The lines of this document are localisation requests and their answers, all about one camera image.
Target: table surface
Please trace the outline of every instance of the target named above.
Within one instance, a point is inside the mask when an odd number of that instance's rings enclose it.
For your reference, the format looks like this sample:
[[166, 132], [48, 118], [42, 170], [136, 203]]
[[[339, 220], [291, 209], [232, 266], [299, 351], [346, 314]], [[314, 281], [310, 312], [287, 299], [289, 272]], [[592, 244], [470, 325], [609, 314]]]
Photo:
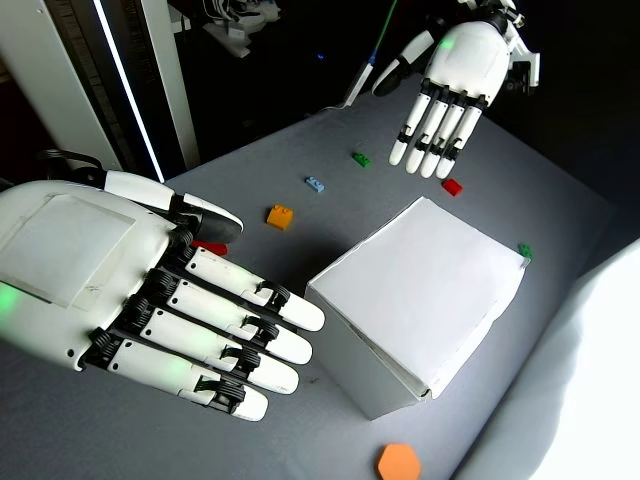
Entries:
[[[514, 302], [443, 395], [364, 418], [317, 362], [291, 396], [268, 394], [243, 422], [97, 369], [67, 371], [0, 345], [0, 477], [7, 479], [372, 479], [387, 443], [408, 443], [424, 478], [449, 478], [602, 234], [611, 207], [482, 120], [453, 171], [456, 198], [386, 157], [417, 92], [364, 96], [169, 182], [240, 216], [231, 260], [298, 292], [307, 280], [423, 195], [504, 245], [532, 246]], [[362, 168], [353, 151], [372, 160]], [[316, 194], [304, 179], [326, 185]], [[286, 232], [264, 222], [295, 210]]]

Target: white box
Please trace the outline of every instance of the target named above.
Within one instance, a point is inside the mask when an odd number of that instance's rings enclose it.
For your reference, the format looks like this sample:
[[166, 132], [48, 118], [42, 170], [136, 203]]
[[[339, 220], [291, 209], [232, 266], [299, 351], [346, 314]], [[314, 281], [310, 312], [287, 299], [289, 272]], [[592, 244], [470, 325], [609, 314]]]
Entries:
[[327, 267], [317, 358], [373, 419], [437, 398], [514, 298], [528, 259], [419, 198]]

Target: blue block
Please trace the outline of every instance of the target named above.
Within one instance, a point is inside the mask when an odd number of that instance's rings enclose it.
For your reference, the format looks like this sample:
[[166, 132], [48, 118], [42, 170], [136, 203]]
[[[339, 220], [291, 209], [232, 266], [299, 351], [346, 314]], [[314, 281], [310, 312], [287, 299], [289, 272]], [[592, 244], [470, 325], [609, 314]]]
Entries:
[[319, 182], [317, 178], [309, 177], [305, 180], [305, 183], [313, 188], [317, 193], [324, 190], [324, 185]]

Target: white light strip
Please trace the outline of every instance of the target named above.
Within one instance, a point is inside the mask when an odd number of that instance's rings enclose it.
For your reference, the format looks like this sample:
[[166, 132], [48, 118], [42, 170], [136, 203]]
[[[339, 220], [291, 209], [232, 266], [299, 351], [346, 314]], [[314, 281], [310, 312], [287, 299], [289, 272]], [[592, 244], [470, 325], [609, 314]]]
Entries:
[[151, 157], [151, 162], [153, 162], [153, 168], [155, 168], [156, 170], [158, 180], [160, 180], [161, 183], [164, 183], [162, 170], [160, 169], [160, 165], [158, 164], [156, 154], [151, 147], [151, 141], [149, 140], [149, 135], [147, 135], [147, 129], [144, 127], [144, 122], [142, 121], [142, 117], [140, 116], [140, 110], [138, 110], [138, 105], [136, 104], [136, 100], [133, 97], [133, 92], [131, 91], [129, 80], [127, 79], [127, 75], [124, 72], [124, 67], [122, 65], [122, 61], [120, 60], [120, 55], [118, 54], [116, 43], [113, 41], [111, 28], [109, 28], [107, 17], [104, 14], [104, 10], [102, 9], [102, 3], [100, 2], [100, 0], [93, 0], [93, 4], [96, 7], [98, 18], [100, 19], [100, 24], [102, 25], [102, 30], [104, 31], [104, 35], [107, 38], [109, 50], [111, 50], [111, 56], [116, 62], [116, 69], [118, 70], [118, 74], [120, 75], [120, 80], [122, 80], [122, 86], [124, 87], [124, 91], [127, 94], [127, 98], [129, 99], [129, 105], [131, 105], [131, 110], [133, 110], [133, 115], [136, 117], [136, 122], [138, 122], [138, 128], [140, 129], [140, 133], [142, 134], [142, 139], [144, 140], [144, 144], [147, 146], [147, 151], [149, 152], [149, 156]]

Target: green cable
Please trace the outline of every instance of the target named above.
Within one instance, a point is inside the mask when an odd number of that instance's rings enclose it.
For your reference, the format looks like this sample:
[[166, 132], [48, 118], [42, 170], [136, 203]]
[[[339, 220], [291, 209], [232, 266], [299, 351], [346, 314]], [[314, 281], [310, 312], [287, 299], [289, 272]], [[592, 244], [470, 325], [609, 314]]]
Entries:
[[387, 33], [387, 28], [389, 27], [389, 22], [391, 21], [391, 17], [393, 16], [393, 11], [396, 9], [397, 3], [398, 3], [398, 0], [393, 0], [393, 3], [391, 4], [391, 8], [389, 9], [389, 13], [387, 13], [387, 19], [384, 21], [384, 26], [382, 27], [382, 31], [380, 32], [380, 36], [378, 37], [376, 46], [373, 49], [373, 54], [371, 55], [373, 58], [375, 58], [376, 53], [378, 53], [378, 49], [382, 44], [382, 39]]

